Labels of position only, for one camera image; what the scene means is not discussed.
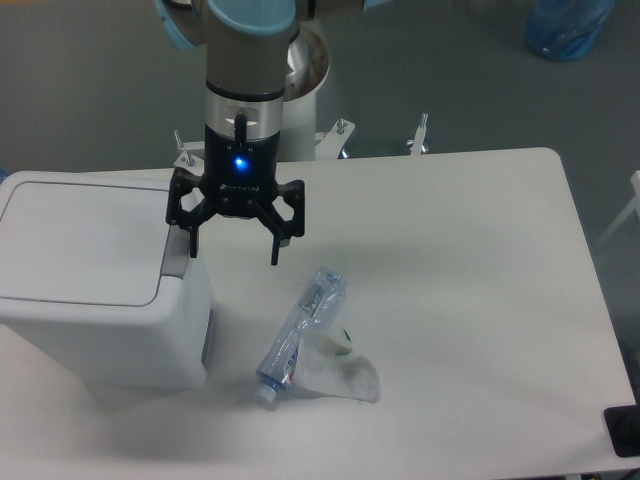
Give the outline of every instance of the crushed plastic bottle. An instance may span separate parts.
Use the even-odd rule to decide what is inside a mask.
[[[320,268],[313,281],[291,310],[271,350],[258,366],[258,400],[270,406],[290,385],[298,357],[298,345],[308,328],[327,330],[345,295],[345,279],[327,268]]]

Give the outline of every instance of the plastic bottle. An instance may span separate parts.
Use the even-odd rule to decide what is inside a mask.
[[[550,60],[575,60],[593,46],[615,0],[538,0],[525,41]]]
[[[327,330],[343,302],[344,278],[327,268],[319,269],[313,281],[287,316],[276,340],[256,373],[258,399],[270,406],[278,393],[291,385],[298,345],[307,328]]]

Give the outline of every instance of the silver metal ring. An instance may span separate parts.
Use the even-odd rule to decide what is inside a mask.
[[[247,116],[247,140],[261,140],[280,131],[282,97],[267,102],[241,102],[207,89],[205,121],[214,132],[233,138],[238,113]]]

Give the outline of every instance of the metal bolt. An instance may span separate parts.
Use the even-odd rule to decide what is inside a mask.
[[[411,151],[411,149],[413,148],[413,139],[407,140],[407,148],[409,149],[409,151]],[[427,153],[429,153],[429,146],[423,144],[420,148],[420,155],[425,155]]]
[[[180,139],[180,132],[178,130],[173,131],[173,136],[176,138],[176,145],[178,146],[178,150],[182,150],[184,148],[184,143]]]

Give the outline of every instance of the black object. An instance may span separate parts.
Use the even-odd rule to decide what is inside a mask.
[[[258,218],[273,234],[271,264],[278,264],[281,246],[291,237],[302,237],[304,222],[304,182],[294,180],[279,185],[276,180],[280,134],[247,142],[247,117],[234,119],[233,139],[208,126],[205,130],[205,164],[202,177],[178,167],[169,185],[166,220],[190,234],[189,253],[198,254],[198,228],[215,214],[225,217]],[[204,199],[191,211],[182,208],[181,199],[198,188]],[[273,206],[277,197],[293,209],[285,221]]]
[[[207,332],[204,334],[204,345],[202,346],[202,354],[200,355],[200,361],[205,368],[209,366],[209,359],[211,358],[211,339],[213,337],[213,310],[209,311],[209,322],[207,323]]]
[[[618,480],[631,480],[640,472],[640,468],[634,468],[633,470],[629,470],[623,476],[621,476]]]
[[[640,406],[607,408],[604,419],[616,454],[619,457],[640,456]]]
[[[207,80],[207,88],[211,90],[216,95],[220,95],[221,97],[231,98],[233,100],[238,100],[240,102],[268,102],[269,100],[276,100],[284,95],[285,88],[282,87],[281,90],[271,93],[261,93],[261,94],[250,94],[250,93],[239,93],[232,92],[230,90],[226,90],[224,88],[218,87]]]

